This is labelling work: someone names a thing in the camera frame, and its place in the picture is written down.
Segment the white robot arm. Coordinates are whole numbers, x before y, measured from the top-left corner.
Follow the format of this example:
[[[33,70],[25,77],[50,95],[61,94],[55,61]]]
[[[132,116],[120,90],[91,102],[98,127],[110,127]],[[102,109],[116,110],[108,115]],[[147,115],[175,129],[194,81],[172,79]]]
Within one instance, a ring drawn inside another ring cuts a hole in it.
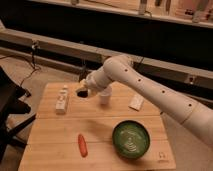
[[[213,148],[213,110],[139,74],[133,69],[132,59],[127,55],[107,58],[99,69],[89,73],[79,83],[76,93],[80,97],[92,97],[113,82],[133,89]]]

